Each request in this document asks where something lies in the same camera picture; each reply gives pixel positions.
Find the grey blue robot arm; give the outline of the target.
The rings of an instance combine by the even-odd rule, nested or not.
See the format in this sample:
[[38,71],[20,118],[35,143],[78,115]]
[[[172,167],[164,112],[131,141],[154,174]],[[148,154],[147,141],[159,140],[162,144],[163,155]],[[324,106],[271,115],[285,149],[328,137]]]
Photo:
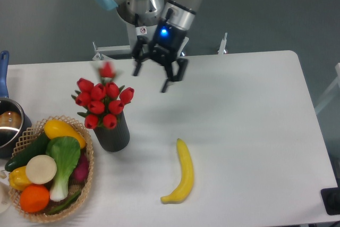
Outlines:
[[126,24],[134,76],[152,60],[166,73],[162,92],[170,83],[183,80],[188,59],[182,55],[187,34],[202,0],[95,0],[107,11],[116,10]]

